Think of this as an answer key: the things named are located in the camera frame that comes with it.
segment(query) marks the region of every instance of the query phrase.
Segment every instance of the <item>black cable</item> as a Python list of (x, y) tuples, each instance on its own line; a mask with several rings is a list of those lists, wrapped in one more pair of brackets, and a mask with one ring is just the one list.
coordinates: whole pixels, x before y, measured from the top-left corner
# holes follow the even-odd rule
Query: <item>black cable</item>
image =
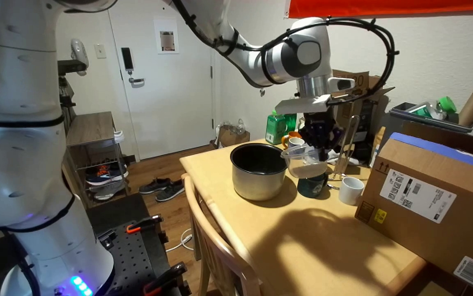
[(41, 296), (38, 278), (36, 278), (36, 275), (33, 273), (31, 267), (26, 262), (26, 250), (23, 249), (23, 245), (20, 244), (20, 240), (13, 234), (10, 234), (5, 229), (0, 229), (0, 230), (11, 242), (13, 252), (15, 252), (16, 260), (18, 260), (18, 267), (20, 267), (23, 277), (26, 278), (33, 296)]
[[(314, 23), (314, 25), (296, 28), (296, 30), (287, 30), (286, 33), (276, 36), (274, 40), (271, 40), (269, 43), (263, 45), (261, 48), (251, 48), (248, 45), (238, 45), (238, 41), (235, 38), (233, 40), (223, 40), (222, 36), (215, 38), (213, 43), (210, 43), (204, 35), (200, 35), (197, 31), (197, 27), (194, 23), (195, 15), (189, 15), (189, 12), (184, 7), (182, 0), (172, 0), (172, 4), (177, 8), (177, 12), (182, 15), (182, 18), (186, 20), (187, 27), (192, 30), (192, 33), (204, 45), (207, 45), (210, 48), (215, 48), (215, 50), (218, 46), (228, 46), (230, 50), (238, 48), (238, 50), (243, 50), (243, 51), (259, 51), (259, 56), (263, 59), (266, 56), (266, 51), (269, 51), (271, 48), (274, 48), (279, 43), (284, 43), (284, 40), (289, 38), (291, 35), (294, 35), (297, 31), (302, 31), (302, 30), (307, 30), (307, 28), (340, 25), (340, 27), (363, 28), (363, 30), (368, 30), (373, 35), (376, 35), (383, 41), (383, 45), (386, 48), (386, 66), (384, 66), (383, 74), (379, 76), (378, 82), (373, 87), (370, 87), (368, 92), (363, 94), (363, 96), (358, 96), (358, 97), (348, 96), (348, 97), (343, 97), (343, 99), (328, 101), (327, 105), (350, 104), (350, 102), (361, 101), (361, 99), (366, 99), (366, 97), (376, 94), (386, 84), (386, 81), (388, 81), (388, 78), (389, 78), (389, 74), (391, 74), (391, 71), (394, 68), (394, 58), (396, 58), (396, 55), (399, 55), (399, 51), (396, 51), (396, 45), (394, 45), (394, 40), (393, 40), (391, 33), (386, 28), (376, 25), (376, 18), (373, 18), (371, 22), (365, 22), (365, 20), (360, 20), (360, 18), (324, 18), (322, 23)], [(274, 82), (271, 79), (271, 76), (268, 74), (268, 71), (264, 69), (264, 61), (263, 61), (263, 73), (266, 74), (268, 81)]]

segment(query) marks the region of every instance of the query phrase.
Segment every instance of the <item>red object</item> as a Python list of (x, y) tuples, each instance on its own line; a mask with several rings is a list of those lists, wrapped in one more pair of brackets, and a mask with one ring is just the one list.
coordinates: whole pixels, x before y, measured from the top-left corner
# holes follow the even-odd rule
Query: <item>red object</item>
[(473, 15), (473, 0), (291, 0), (289, 17)]
[(151, 291), (143, 290), (143, 296), (159, 296), (161, 295), (161, 286)]
[(135, 224), (128, 224), (128, 226), (125, 227), (125, 234), (128, 234), (128, 235), (138, 234), (138, 232), (141, 232), (143, 229), (158, 226), (158, 224), (161, 224), (161, 222), (163, 222), (161, 216), (151, 216), (151, 217), (141, 219), (141, 221), (138, 221), (138, 222), (135, 222)]

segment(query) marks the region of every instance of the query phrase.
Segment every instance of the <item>cable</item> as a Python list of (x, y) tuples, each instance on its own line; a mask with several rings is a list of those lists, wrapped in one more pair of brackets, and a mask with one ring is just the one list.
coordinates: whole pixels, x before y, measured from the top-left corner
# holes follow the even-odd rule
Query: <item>cable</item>
[(389, 78), (389, 74), (391, 74), (391, 71), (394, 68), (394, 58), (396, 58), (396, 55), (399, 55), (399, 51), (396, 51), (396, 45), (394, 45), (394, 40), (393, 40), (391, 33), (386, 28), (376, 25), (376, 18), (373, 18), (371, 22), (365, 22), (365, 20), (360, 20), (360, 18), (324, 18), (322, 23), (314, 23), (314, 25), (296, 28), (296, 30), (287, 30), (286, 33), (276, 36), (274, 40), (271, 40), (269, 43), (263, 45), (261, 48), (251, 48), (248, 45), (238, 45), (238, 41), (236, 41), (238, 38), (235, 38), (235, 36), (238, 36), (236, 30), (235, 30), (235, 35), (233, 35), (232, 40), (223, 40), (222, 36), (218, 36), (213, 41), (209, 41), (200, 31), (197, 31), (197, 25), (194, 23), (195, 22), (195, 15), (191, 15), (187, 12), (187, 8), (184, 7), (182, 0), (172, 0), (172, 4), (177, 8), (177, 12), (182, 15), (182, 18), (186, 20), (187, 27), (192, 30), (192, 33), (202, 43), (205, 43), (207, 46), (215, 48), (215, 50), (220, 48), (220, 46), (228, 46), (230, 51), (233, 51), (235, 48), (238, 48), (241, 51), (259, 51), (263, 59), (264, 59), (266, 51), (269, 51), (271, 48), (274, 48), (279, 43), (284, 43), (284, 40), (289, 38), (291, 35), (294, 35), (297, 31), (302, 31), (302, 30), (307, 30), (307, 28), (340, 25), (340, 27), (363, 28), (363, 30), (368, 30), (373, 35), (376, 35), (383, 41), (383, 45), (386, 48), (386, 66), (384, 66), (383, 74), (379, 76), (378, 82), (373, 87), (370, 87), (368, 92), (363, 94), (363, 96), (353, 97), (350, 94), (348, 97), (328, 101), (327, 105), (351, 104), (355, 101), (368, 99), (370, 96), (376, 94), (386, 84), (386, 81), (388, 81), (388, 78)]
[(177, 250), (179, 247), (184, 247), (187, 250), (194, 250), (194, 247), (189, 247), (187, 244), (192, 240), (192, 229), (186, 229), (182, 234), (181, 234), (181, 242), (172, 245), (171, 249), (166, 249), (166, 252), (174, 252)]
[(0, 229), (0, 230), (11, 242), (13, 252), (15, 252), (16, 260), (18, 260), (18, 267), (20, 267), (25, 280), (30, 285), (31, 295), (41, 296), (38, 278), (31, 270), (33, 267), (26, 262), (26, 250), (23, 249), (23, 245), (20, 244), (20, 240), (13, 234), (10, 234), (5, 229)]

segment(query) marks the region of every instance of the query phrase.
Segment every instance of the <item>green bottle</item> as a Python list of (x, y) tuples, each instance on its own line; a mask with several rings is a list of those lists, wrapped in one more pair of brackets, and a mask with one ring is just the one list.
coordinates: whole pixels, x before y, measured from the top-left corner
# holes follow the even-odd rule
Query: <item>green bottle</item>
[(286, 114), (286, 133), (297, 130), (297, 115), (296, 114)]
[(286, 117), (273, 112), (268, 117), (266, 124), (266, 142), (271, 145), (279, 145), (284, 135), (286, 135)]

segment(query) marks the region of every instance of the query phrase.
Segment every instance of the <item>cup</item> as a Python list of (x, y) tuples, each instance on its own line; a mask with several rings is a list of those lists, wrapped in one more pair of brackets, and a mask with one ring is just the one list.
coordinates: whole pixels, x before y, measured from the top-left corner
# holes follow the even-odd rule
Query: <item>cup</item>
[(305, 198), (319, 198), (327, 181), (328, 181), (327, 175), (299, 179), (297, 191)]
[(353, 176), (345, 176), (340, 183), (340, 201), (345, 204), (358, 204), (358, 198), (365, 189), (365, 183)]
[(287, 148), (287, 147), (302, 147), (304, 140), (301, 138), (299, 132), (289, 132), (287, 135), (284, 135), (281, 138), (281, 145), (284, 148)]

